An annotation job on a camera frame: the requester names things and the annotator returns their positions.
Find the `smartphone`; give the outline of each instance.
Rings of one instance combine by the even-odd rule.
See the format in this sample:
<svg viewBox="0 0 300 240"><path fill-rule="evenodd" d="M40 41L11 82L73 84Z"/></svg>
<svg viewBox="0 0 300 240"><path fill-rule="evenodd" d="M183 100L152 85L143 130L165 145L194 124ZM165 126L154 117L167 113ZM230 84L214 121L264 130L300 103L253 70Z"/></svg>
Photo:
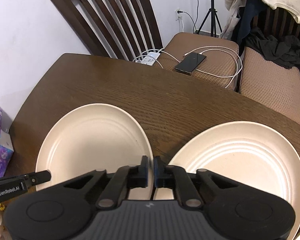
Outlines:
<svg viewBox="0 0 300 240"><path fill-rule="evenodd" d="M191 52L174 68L178 72L190 75L206 57L205 55Z"/></svg>

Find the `power cord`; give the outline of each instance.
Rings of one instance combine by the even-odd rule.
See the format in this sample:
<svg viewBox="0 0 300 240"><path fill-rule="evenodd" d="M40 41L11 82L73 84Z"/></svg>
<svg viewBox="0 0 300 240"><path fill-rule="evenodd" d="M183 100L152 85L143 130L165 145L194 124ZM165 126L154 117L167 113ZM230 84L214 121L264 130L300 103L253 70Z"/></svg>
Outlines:
<svg viewBox="0 0 300 240"><path fill-rule="evenodd" d="M195 33L197 33L197 28L195 27L197 21L198 21L198 15L199 15L199 0L197 0L197 18L195 19L195 22L194 22L194 28L195 28Z"/></svg>
<svg viewBox="0 0 300 240"><path fill-rule="evenodd" d="M187 12L183 12L183 11L177 11L177 13L186 13L187 15L189 15L189 17L191 18L192 22L193 22L193 28L192 28L192 33L194 33L194 29L195 29L195 33L197 33L197 28L195 27L195 23L194 23L194 20L192 19L191 15L188 14Z"/></svg>
<svg viewBox="0 0 300 240"><path fill-rule="evenodd" d="M184 32L185 32L185 25L184 25L184 23L183 23L182 18L180 18L180 21L181 21L181 23L182 23L182 32L184 33Z"/></svg>
<svg viewBox="0 0 300 240"><path fill-rule="evenodd" d="M210 76L214 76L214 77L218 77L218 78L231 78L230 82L225 86L225 88L227 88L227 87L232 83L233 79L234 79L234 78L240 73L240 71L242 70L242 60L241 60L240 56L239 56L238 53L236 53L233 49L230 49L230 48L227 48L227 47L222 47L222 46L204 46L204 47L199 47L199 48L196 48L196 49L193 49L193 50L187 52L187 53L184 54L183 56L185 57L185 56L187 56L189 53L194 52L195 50L198 50L198 49L205 49L205 48L222 48L222 49L206 49L206 50L200 52L199 54L202 54L202 53L204 53L204 52L206 52L206 51L210 51L210 50L218 50L218 51L223 51L223 52L229 54L229 55L234 59L234 62L235 62L235 64L236 64L236 72L235 72L235 74L232 75L232 76L218 76L218 75L215 75L215 74L211 74L211 73L202 71L202 70L200 70L200 69L196 69L196 71L199 71L199 72L201 72L201 73L204 73L204 74L207 74L207 75L210 75ZM181 62L180 60L178 60L177 58L175 58L173 55L169 54L168 52L163 51L163 49L164 49L164 48L162 48L162 49L148 49L148 50L145 50L145 51L143 51L143 52L140 54L140 56L135 57L135 58L133 59L133 62L134 62L137 58L145 57L146 55L143 55L143 54L146 53L146 52L149 52L149 51L163 52L163 53L165 53L165 54L168 54L170 57L172 57L172 58L173 58L174 60L176 60L178 63ZM238 57L238 59L239 59L239 61L240 61L240 69L239 69L239 65L238 65L238 62L237 62L237 60L235 59L235 57L234 57L231 53L229 53L229 52L227 52L227 51L225 51L225 50L223 50L223 49L228 49L228 50L232 51L234 54L236 54L236 56ZM151 58L153 58L156 62L158 62L158 64L161 66L161 68L163 68L163 66L160 64L160 62L159 62L157 59L155 59L154 57L151 57Z"/></svg>

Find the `wooden chair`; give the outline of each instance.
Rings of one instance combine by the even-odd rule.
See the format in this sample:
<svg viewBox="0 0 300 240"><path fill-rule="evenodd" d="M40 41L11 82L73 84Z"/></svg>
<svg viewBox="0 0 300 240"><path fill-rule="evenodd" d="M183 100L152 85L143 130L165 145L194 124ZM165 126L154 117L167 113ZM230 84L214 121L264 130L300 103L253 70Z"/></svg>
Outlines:
<svg viewBox="0 0 300 240"><path fill-rule="evenodd" d="M92 3L88 0L51 1L93 55L133 60L146 49L162 49L162 41L150 0L139 0L139 3L138 0L92 0ZM90 24L92 22L96 26L95 31L74 2L80 3L84 8L84 13L90 17ZM176 34L166 46L165 51L181 61L185 53L203 46L229 47L238 52L238 45L232 41L191 33ZM198 67L200 70L222 76L230 76L236 72L236 64L230 55L220 51L209 51L205 55L207 58ZM163 68L172 71L178 64L167 54L161 54L158 60ZM192 75L223 87L231 79L213 77L198 71L194 71ZM233 90L235 84L236 80L233 80L228 88Z"/></svg>
<svg viewBox="0 0 300 240"><path fill-rule="evenodd" d="M258 26L265 36L294 35L300 39L300 24L284 9L267 10L255 16L251 27ZM300 71L285 69L245 47L240 93L300 124Z"/></svg>
<svg viewBox="0 0 300 240"><path fill-rule="evenodd" d="M87 48L93 55L109 57L109 52L107 51L105 46L100 42L99 38L89 26L88 22L73 4L73 0L51 1L58 8L60 13L72 26L74 31L82 39L83 43L87 46ZM120 4L118 4L116 0L93 0L93 3L96 6L96 8L98 8L100 14L103 15L103 18L108 22L109 26L111 27L111 29L109 29L106 27L103 20L93 8L91 3L88 2L88 0L79 0L81 5L85 8L86 12L90 15L92 21L100 30L100 33L105 38L106 42L114 52L115 56L119 59L125 59L122 53L124 51L128 60L133 60L135 57L134 55L138 56L140 54L139 48L141 51L146 50L145 44L148 49L162 48L161 37L150 0L139 1L141 3L142 8L139 7L137 0L119 0ZM129 7L130 2L133 7L133 10L131 10L131 8ZM122 11L120 10L119 5L122 6L128 21L126 20ZM146 21L142 15L142 9L146 21L148 23L149 31L147 29ZM111 10L114 11L114 14L120 22L122 28L119 27L118 22L115 20L115 17ZM141 31L138 28L137 21L133 16L133 11L136 14L138 23L141 27ZM123 51L119 48L118 42L116 40L121 45Z"/></svg>

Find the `dining table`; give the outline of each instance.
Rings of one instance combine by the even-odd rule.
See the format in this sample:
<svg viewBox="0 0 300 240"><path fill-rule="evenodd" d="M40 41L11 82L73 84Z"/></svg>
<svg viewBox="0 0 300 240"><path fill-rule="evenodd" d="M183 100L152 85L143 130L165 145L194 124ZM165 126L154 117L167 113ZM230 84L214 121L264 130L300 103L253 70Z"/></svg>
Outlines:
<svg viewBox="0 0 300 240"><path fill-rule="evenodd" d="M34 87L10 128L14 154L6 176L35 171L43 140L71 110L107 103L141 125L154 156L168 163L190 139L232 121L281 133L300 156L300 125L239 93L158 67L82 54L63 54Z"/></svg>

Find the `brown seat cushion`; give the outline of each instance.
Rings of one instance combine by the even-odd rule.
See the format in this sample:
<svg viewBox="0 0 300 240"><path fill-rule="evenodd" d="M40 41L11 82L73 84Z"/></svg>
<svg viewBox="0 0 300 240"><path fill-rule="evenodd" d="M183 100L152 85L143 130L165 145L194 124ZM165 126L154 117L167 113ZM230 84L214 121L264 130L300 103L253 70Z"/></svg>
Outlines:
<svg viewBox="0 0 300 240"><path fill-rule="evenodd" d="M222 46L233 49L238 53L238 45L233 41L228 41L224 39L218 39L210 36L197 35L192 33L177 33L169 44L166 46L164 51L170 53L178 60L183 60L183 55L195 48L204 47L204 46ZM199 53L206 49L199 49L195 52ZM230 50L224 49L232 53L235 59L237 56ZM203 53L206 55L206 59L198 66L198 69L212 73L218 76L231 76L236 72L236 64L233 58L222 51L211 50ZM171 58L165 53L161 53L158 58L158 61L162 64L163 68L175 71L174 67L178 64L176 60ZM154 63L154 66L160 67L157 62ZM217 78L210 76L199 71L193 71L192 76L208 81L210 83L225 87L231 80L231 78ZM236 78L228 86L229 89L234 90L236 84Z"/></svg>
<svg viewBox="0 0 300 240"><path fill-rule="evenodd" d="M300 72L245 47L240 93L300 124Z"/></svg>

